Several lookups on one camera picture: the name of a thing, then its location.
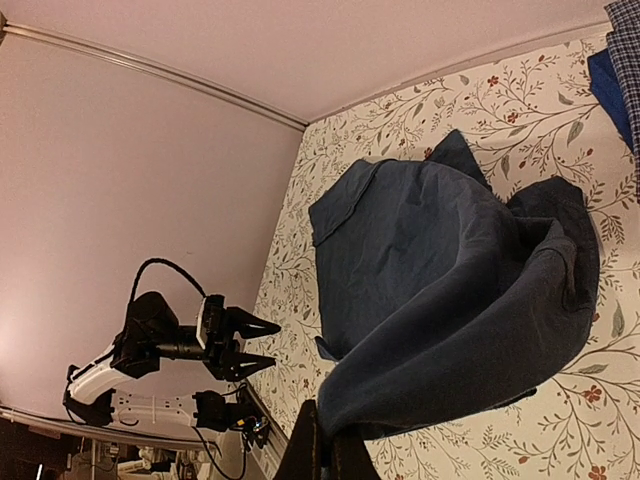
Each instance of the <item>robotic arm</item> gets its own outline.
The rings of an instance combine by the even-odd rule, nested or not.
[[[83,368],[69,367],[63,404],[93,426],[131,427],[150,420],[219,432],[233,429],[262,446],[268,422],[242,389],[237,403],[227,403],[213,391],[160,399],[116,387],[158,371],[161,358],[201,361],[216,379],[238,382],[275,365],[275,360],[240,352],[235,334],[252,339],[279,331],[278,325],[238,307],[225,308],[222,295],[205,296],[197,325],[181,326],[163,296],[147,292],[129,303],[124,329],[101,355]]]

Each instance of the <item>leaf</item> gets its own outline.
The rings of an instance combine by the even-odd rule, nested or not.
[[[509,180],[509,155],[505,155],[500,160],[500,168],[502,169],[502,173],[504,173],[504,178]]]
[[[416,118],[416,116],[422,111],[423,108],[424,103],[419,103],[418,105],[416,105],[416,108],[413,110],[413,118]]]
[[[604,372],[609,365],[601,365],[598,363],[594,363],[593,365],[589,365],[588,367],[583,367],[578,370],[578,373],[584,373],[586,375],[595,375],[596,373]]]
[[[514,128],[513,130],[511,130],[511,131],[509,132],[509,136],[510,136],[510,137],[515,137],[517,134],[519,134],[520,132],[522,132],[525,128],[527,128],[527,126],[526,126],[526,125],[520,125],[519,127]]]
[[[576,120],[575,122],[573,122],[573,124],[571,125],[571,130],[569,130],[569,136],[567,137],[567,147],[571,142],[578,138],[578,135],[582,133],[583,128],[584,123],[582,123],[580,120]]]
[[[622,309],[620,308],[620,302],[616,300],[616,311],[613,312],[613,328],[611,329],[611,336],[618,338],[624,332],[624,315],[622,315]]]
[[[568,99],[560,92],[558,92],[558,101],[563,105],[573,105],[573,100]]]

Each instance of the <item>red flower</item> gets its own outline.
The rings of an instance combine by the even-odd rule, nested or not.
[[[589,403],[595,403],[600,400],[600,395],[602,395],[602,390],[595,385],[591,385],[591,389],[582,392],[582,396],[586,398]]]
[[[589,478],[591,480],[607,480],[607,476],[604,474],[606,468],[604,467],[591,467],[591,471],[589,472]]]

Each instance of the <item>plaid fabric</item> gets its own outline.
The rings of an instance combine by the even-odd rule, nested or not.
[[[613,25],[607,45],[631,123],[640,203],[640,0],[619,0],[604,8]]]

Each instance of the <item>floral pattern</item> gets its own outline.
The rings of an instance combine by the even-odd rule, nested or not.
[[[597,36],[437,78],[317,122],[300,147],[256,305],[282,333],[250,342],[277,366],[251,382],[286,433],[333,364],[321,360],[308,207],[356,159],[424,160],[460,129],[503,200],[558,175],[582,188],[601,245],[582,353],[536,395],[371,442],[385,479],[640,478],[640,207],[633,159],[589,92]]]

